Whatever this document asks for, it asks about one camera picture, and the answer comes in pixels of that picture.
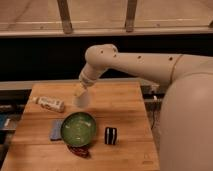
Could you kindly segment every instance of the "floor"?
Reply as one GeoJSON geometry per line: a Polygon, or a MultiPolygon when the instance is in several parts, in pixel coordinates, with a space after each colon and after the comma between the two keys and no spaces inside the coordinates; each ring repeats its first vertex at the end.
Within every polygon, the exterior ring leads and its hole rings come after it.
{"type": "MultiPolygon", "coordinates": [[[[68,0],[73,27],[123,28],[128,0],[68,0]]],[[[138,0],[135,27],[207,26],[212,0],[138,0]]],[[[57,1],[1,0],[0,31],[61,29],[57,1]]]]}

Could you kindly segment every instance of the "green bowl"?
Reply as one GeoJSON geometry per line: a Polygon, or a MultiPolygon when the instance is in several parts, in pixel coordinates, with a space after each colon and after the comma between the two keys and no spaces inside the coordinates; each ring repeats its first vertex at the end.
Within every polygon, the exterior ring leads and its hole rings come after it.
{"type": "Polygon", "coordinates": [[[61,125],[61,138],[69,146],[82,147],[89,144],[96,133],[94,118],[85,112],[69,115],[61,125]]]}

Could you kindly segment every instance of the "bottle cap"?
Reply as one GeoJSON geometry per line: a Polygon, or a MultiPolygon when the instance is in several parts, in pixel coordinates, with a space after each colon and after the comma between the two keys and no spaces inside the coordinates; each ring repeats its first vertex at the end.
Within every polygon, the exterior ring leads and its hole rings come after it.
{"type": "Polygon", "coordinates": [[[32,102],[37,103],[38,102],[38,97],[33,97],[32,102]]]}

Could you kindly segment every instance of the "wooden table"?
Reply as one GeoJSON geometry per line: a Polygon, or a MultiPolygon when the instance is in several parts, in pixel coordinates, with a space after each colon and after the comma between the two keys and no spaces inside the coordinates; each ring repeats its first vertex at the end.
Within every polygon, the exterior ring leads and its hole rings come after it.
{"type": "Polygon", "coordinates": [[[57,113],[28,101],[3,171],[158,171],[158,156],[137,82],[100,82],[89,89],[90,106],[72,105],[76,83],[35,84],[30,97],[64,100],[66,110],[57,113]],[[52,142],[49,133],[56,119],[77,111],[89,112],[98,131],[89,149],[91,158],[73,155],[63,141],[52,142]],[[118,129],[117,145],[104,144],[105,127],[118,129]]]}

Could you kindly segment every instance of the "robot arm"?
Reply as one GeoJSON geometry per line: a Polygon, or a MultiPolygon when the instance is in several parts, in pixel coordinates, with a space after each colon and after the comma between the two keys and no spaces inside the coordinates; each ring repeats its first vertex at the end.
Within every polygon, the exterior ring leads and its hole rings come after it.
{"type": "Polygon", "coordinates": [[[160,84],[170,84],[180,75],[212,60],[210,57],[182,54],[119,53],[114,45],[95,45],[87,49],[86,65],[80,73],[84,86],[93,85],[112,68],[160,84]]]}
{"type": "Polygon", "coordinates": [[[86,61],[79,76],[85,88],[108,68],[171,84],[161,108],[161,171],[212,171],[213,58],[119,53],[114,45],[97,45],[86,51],[86,61]]]}

